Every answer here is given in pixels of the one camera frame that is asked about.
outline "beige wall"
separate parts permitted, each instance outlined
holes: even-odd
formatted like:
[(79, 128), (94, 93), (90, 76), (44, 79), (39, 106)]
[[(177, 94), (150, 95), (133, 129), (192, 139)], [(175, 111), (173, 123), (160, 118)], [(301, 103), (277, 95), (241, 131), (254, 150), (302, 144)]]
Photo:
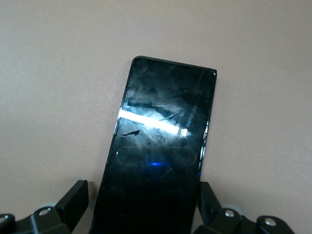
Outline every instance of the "beige wall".
[[(218, 70), (202, 180), (312, 233), (312, 1), (0, 2), (0, 213), (98, 191), (132, 59)], [(85, 234), (93, 205), (75, 233)]]

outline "black screen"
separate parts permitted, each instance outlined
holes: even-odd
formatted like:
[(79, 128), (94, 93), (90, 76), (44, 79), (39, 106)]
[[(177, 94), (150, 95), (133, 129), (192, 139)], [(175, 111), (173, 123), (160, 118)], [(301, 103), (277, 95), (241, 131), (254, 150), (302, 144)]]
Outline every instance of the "black screen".
[(133, 60), (91, 234), (189, 234), (216, 70)]

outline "smartphone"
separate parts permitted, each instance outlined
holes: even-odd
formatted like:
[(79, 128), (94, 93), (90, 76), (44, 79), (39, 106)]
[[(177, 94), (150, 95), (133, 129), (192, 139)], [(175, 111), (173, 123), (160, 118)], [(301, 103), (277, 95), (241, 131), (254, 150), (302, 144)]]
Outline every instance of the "smartphone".
[(189, 234), (216, 70), (136, 57), (90, 234)]

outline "blue light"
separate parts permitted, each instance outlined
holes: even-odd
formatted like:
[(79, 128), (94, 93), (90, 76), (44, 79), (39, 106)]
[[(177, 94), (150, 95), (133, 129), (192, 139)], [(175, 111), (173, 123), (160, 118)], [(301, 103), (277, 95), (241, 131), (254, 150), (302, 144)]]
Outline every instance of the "blue light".
[(150, 163), (152, 166), (161, 166), (162, 163), (161, 162), (151, 162)]

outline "screw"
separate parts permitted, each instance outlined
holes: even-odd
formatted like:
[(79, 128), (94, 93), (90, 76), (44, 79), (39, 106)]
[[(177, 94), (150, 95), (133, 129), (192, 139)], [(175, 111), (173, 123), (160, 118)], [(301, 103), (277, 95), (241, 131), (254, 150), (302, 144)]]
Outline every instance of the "screw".
[(50, 210), (51, 210), (51, 208), (47, 208), (47, 209), (41, 210), (41, 211), (39, 212), (39, 215), (40, 215), (40, 216), (46, 215), (47, 213), (49, 213)]
[(226, 210), (226, 211), (225, 211), (225, 216), (226, 216), (226, 217), (232, 218), (232, 217), (235, 216), (235, 214), (234, 214), (234, 212), (231, 211), (231, 210)]
[(269, 226), (276, 226), (276, 222), (274, 221), (274, 219), (271, 219), (271, 218), (265, 218), (264, 219), (265, 223)]
[(1, 218), (0, 218), (0, 223), (4, 222), (4, 221), (5, 221), (6, 219), (8, 219), (8, 218), (9, 218), (9, 216), (7, 216), (7, 215), (6, 215), (5, 217), (1, 217)]

